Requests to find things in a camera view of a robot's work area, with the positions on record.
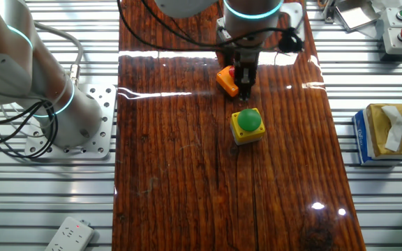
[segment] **power strip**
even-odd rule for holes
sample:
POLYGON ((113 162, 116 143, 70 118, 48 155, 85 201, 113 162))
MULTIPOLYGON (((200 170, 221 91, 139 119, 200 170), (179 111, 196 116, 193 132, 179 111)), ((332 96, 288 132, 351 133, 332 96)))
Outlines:
POLYGON ((45 251, 83 251, 94 235, 94 229, 67 217, 45 251))

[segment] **wood grain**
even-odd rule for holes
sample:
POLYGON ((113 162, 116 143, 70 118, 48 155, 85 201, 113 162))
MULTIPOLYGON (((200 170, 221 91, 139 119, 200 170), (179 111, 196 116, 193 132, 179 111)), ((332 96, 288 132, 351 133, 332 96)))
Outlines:
MULTIPOLYGON (((145 40, 193 47, 122 4, 145 40)), ((214 43, 219 8, 178 23, 214 43)), ((304 52, 260 55, 248 102, 218 90, 213 52, 158 53, 121 23, 113 250, 365 250, 306 23, 304 52), (238 147, 230 116, 248 107, 267 132, 238 147)))

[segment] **tissue box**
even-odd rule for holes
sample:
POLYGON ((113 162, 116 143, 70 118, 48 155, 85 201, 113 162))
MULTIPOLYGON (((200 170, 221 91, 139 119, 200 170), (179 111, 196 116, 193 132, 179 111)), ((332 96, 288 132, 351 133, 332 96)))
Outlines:
POLYGON ((402 104, 370 104, 366 108, 366 122, 370 132, 367 135, 371 137, 373 145, 372 158, 377 159, 402 159, 402 141, 397 151, 391 151, 385 148, 389 130, 392 127, 389 117, 384 113, 382 107, 389 105, 395 106, 402 116, 402 104))
POLYGON ((361 110, 352 117, 353 128, 355 129, 359 163, 362 166, 389 166, 393 167, 402 162, 402 160, 374 160, 369 152, 373 152, 371 147, 370 135, 367 135, 366 123, 364 120, 364 111, 361 110))

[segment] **cable bundle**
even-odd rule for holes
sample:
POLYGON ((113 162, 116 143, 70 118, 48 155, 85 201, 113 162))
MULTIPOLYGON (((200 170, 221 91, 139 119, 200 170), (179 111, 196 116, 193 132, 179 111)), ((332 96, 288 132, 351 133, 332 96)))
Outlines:
POLYGON ((55 138, 57 137, 57 133, 58 133, 58 129, 59 129, 59 122, 58 122, 57 116, 54 114, 54 108, 52 106, 52 103, 50 101, 46 101, 46 100, 35 103, 30 108, 26 109, 24 112, 22 112, 21 114, 18 114, 17 116, 14 116, 12 118, 0 121, 0 125, 5 124, 5 123, 11 123, 12 121, 14 121, 16 119, 19 119, 19 118, 22 118, 24 115, 27 115, 27 114, 28 114, 28 116, 23 120, 21 125, 11 135, 3 138, 1 136, 1 133, 0 133, 0 144, 4 144, 9 149, 9 151, 7 151, 6 149, 3 149, 0 146, 0 151, 5 153, 6 155, 8 155, 10 157, 13 157, 13 158, 28 158, 28 159, 38 158, 38 157, 42 156, 43 154, 45 154, 49 150, 49 148, 53 144, 55 138), (14 136, 16 136, 16 134, 18 134, 21 131, 21 129, 28 123, 29 119, 41 107, 44 107, 46 109, 47 115, 48 115, 49 120, 50 120, 49 127, 51 127, 51 128, 50 128, 50 131, 49 131, 49 137, 47 138, 46 143, 44 144, 44 146, 40 150, 38 150, 35 153, 29 154, 29 155, 22 155, 21 153, 18 153, 15 149, 13 149, 8 144, 7 141, 12 139, 12 138, 14 138, 14 136))
MULTIPOLYGON (((242 36, 236 37, 234 39, 222 42, 222 43, 216 43, 216 44, 208 44, 208 43, 201 43, 201 42, 197 42, 195 40, 193 40, 190 36, 188 36, 184 31, 184 33, 186 35, 181 35, 180 33, 178 33, 177 31, 175 31, 174 29, 172 29, 170 26, 168 26, 166 23, 164 23, 164 21, 159 18, 157 16, 157 14, 154 13, 154 11, 150 8, 150 6, 147 4, 146 0, 141 0, 142 4, 144 5, 144 7, 147 9, 147 11, 153 16, 153 18, 159 22, 162 26, 164 26, 165 29, 167 29, 168 31, 170 31, 171 33, 173 33, 174 35, 180 37, 181 39, 185 40, 188 43, 191 43, 193 45, 197 45, 200 48, 195 48, 195 49, 179 49, 179 48, 170 48, 170 47, 163 47, 160 45, 154 45, 151 44, 145 40, 143 40, 141 37, 139 37, 132 29, 131 26, 129 25, 129 23, 126 21, 126 18, 124 16, 124 13, 122 11, 121 8, 121 3, 120 0, 117 0, 117 7, 119 10, 119 14, 120 14, 120 18, 122 20, 122 22, 124 23, 126 29, 128 29, 128 31, 130 31, 131 35, 133 35, 133 37, 135 37, 137 40, 139 40, 141 43, 148 45, 152 48, 155 48, 157 50, 167 50, 167 51, 176 51, 176 52, 189 52, 189 51, 221 51, 224 49, 224 47, 226 45, 230 45, 232 43, 235 43, 243 38, 247 38, 249 36, 255 35, 255 34, 259 34, 259 33, 263 33, 263 32, 267 32, 267 31, 278 31, 281 32, 283 34, 283 36, 285 37, 284 43, 298 43, 298 41, 301 41, 299 36, 297 36, 297 34, 295 32, 292 32, 292 28, 289 29, 280 29, 280 28, 266 28, 266 29, 260 29, 257 31, 253 31, 247 34, 244 34, 242 36)), ((305 4, 303 5, 304 9, 303 9, 303 13, 302 13, 302 19, 300 20, 300 22, 297 24, 295 30, 298 30, 298 28, 300 27, 300 25, 302 24, 302 22, 304 21, 304 18, 306 16, 306 8, 305 8, 305 4)), ((302 48, 302 43, 298 44, 298 45, 286 45, 284 44, 285 47, 289 47, 291 49, 293 48, 302 48)))

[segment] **metal mounting plate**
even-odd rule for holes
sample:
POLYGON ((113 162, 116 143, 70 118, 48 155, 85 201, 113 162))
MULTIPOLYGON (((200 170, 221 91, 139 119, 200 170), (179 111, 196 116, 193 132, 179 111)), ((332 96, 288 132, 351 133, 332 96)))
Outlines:
MULTIPOLYGON (((52 151, 45 153, 36 160, 39 161, 56 161, 56 160, 101 160, 108 157, 110 153, 112 122, 114 118, 114 106, 116 102, 116 87, 112 85, 100 84, 79 84, 78 88, 83 92, 92 96, 100 105, 102 109, 102 123, 98 132, 89 139, 85 144, 76 146, 74 148, 63 149, 61 147, 52 145, 52 151)), ((29 134, 33 135, 38 132, 35 126, 29 126, 29 134)), ((32 151, 41 149, 43 144, 47 141, 46 137, 28 137, 26 154, 31 154, 32 151)))

